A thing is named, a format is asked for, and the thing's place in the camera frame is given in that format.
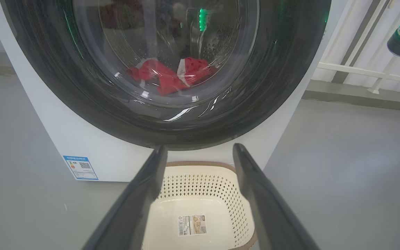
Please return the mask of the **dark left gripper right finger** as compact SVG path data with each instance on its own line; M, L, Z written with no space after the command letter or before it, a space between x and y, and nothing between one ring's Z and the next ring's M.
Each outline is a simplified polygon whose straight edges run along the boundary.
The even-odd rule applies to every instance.
M251 207L260 249L319 249L243 144L234 144L233 159L240 193Z

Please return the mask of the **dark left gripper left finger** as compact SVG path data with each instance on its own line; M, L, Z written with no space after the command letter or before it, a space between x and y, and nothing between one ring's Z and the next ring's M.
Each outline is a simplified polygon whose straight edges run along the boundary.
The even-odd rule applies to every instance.
M101 220L84 250L140 250L151 204L161 192L168 150L154 148L149 158Z

